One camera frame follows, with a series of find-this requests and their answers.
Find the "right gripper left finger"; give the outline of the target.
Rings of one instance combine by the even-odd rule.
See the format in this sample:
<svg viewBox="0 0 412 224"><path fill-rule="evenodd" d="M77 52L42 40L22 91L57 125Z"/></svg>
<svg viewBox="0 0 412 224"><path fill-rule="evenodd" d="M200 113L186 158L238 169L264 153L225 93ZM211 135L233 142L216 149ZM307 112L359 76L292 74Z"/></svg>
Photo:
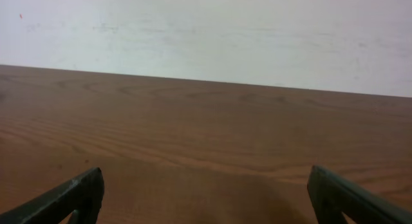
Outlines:
<svg viewBox="0 0 412 224"><path fill-rule="evenodd" d="M1 214L1 223L96 223L104 197L104 179L98 167L60 184L44 194Z"/></svg>

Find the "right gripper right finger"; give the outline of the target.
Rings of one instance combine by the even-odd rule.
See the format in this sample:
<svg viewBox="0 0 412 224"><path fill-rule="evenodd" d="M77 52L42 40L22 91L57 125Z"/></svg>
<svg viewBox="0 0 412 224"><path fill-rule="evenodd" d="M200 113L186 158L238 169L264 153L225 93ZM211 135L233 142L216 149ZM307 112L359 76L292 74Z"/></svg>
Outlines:
<svg viewBox="0 0 412 224"><path fill-rule="evenodd" d="M315 165L307 190L319 223L410 224L411 213L368 192L357 184Z"/></svg>

